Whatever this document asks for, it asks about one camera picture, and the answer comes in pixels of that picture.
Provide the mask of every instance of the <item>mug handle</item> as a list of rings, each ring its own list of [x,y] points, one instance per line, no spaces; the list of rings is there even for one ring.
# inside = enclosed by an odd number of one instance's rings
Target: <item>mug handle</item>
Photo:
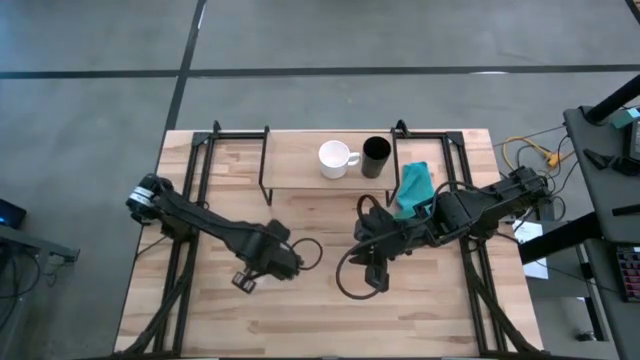
[[[360,153],[351,153],[349,154],[349,162],[347,165],[355,166],[360,163]]]

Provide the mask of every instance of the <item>wooden tabletop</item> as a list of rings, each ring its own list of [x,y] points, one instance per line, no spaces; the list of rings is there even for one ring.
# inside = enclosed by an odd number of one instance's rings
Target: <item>wooden tabletop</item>
[[[461,131],[473,183],[484,186],[498,181],[488,130]],[[170,131],[164,142],[158,174],[169,178],[176,189],[182,189],[192,133]],[[260,140],[216,142],[207,192],[210,209],[231,220],[266,224],[269,219],[278,219],[291,229],[290,241],[313,237],[322,243],[324,258],[317,268],[302,272],[293,281],[262,278],[253,294],[247,295],[230,283],[243,264],[222,242],[201,235],[183,356],[477,355],[457,242],[398,258],[390,263],[388,292],[366,301],[348,299],[335,284],[335,269],[339,258],[355,244],[355,206],[363,191],[279,189],[274,191],[269,207],[257,186],[261,146]],[[446,180],[438,141],[399,140],[398,160],[400,166],[426,161],[434,186]],[[457,176],[462,178],[455,152],[454,161]],[[202,158],[197,169],[201,169],[201,163]],[[197,170],[194,189],[199,175]],[[383,192],[368,193],[384,203]],[[501,230],[510,232],[506,227]],[[159,227],[146,228],[140,248],[159,237]],[[487,242],[487,247],[501,306],[527,340],[542,348],[517,246],[496,237]],[[171,242],[165,241],[137,260],[116,350],[131,344],[157,310],[170,248]],[[296,250],[307,263],[317,256],[312,245]],[[347,265],[342,277],[351,292],[370,291],[364,284],[363,267]],[[176,312],[177,306],[170,322],[175,321]],[[491,340],[486,308],[483,317]],[[166,344],[171,344],[172,336],[173,330],[168,331]]]

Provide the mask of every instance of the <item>white mug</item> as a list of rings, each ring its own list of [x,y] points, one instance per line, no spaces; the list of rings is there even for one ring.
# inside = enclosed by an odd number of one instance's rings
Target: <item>white mug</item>
[[[349,166],[360,163],[360,153],[349,152],[349,147],[337,140],[322,144],[318,151],[322,163],[322,175],[329,179],[338,179],[347,173]]]

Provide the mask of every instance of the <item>teal cloth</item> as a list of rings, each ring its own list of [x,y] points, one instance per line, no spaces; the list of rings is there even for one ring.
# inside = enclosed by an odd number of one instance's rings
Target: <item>teal cloth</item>
[[[407,164],[402,168],[402,185],[398,189],[396,203],[400,211],[396,219],[407,219],[415,215],[413,206],[433,197],[431,174],[426,162]]]

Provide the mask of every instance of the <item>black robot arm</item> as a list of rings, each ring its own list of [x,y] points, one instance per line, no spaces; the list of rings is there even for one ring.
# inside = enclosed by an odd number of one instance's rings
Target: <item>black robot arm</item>
[[[160,220],[162,233],[176,241],[188,240],[199,229],[224,242],[246,265],[232,283],[247,293],[255,288],[256,278],[272,275],[290,280],[299,274],[303,264],[286,243],[291,232],[279,221],[271,220],[267,226],[230,221],[188,201],[173,190],[169,180],[155,174],[140,181],[129,196],[127,207],[131,217],[143,225]]]
[[[468,190],[440,193],[445,186],[463,185]],[[469,184],[447,182],[432,199],[414,207],[416,215],[396,220],[370,195],[358,201],[358,221],[355,238],[360,242],[349,254],[351,263],[366,266],[365,281],[384,292],[389,287],[387,260],[411,255],[414,249],[438,247],[460,237],[489,239],[498,228],[498,221],[508,215],[548,199],[550,192],[544,177],[530,168],[518,168],[506,179],[476,188]],[[373,207],[363,214],[364,200]]]

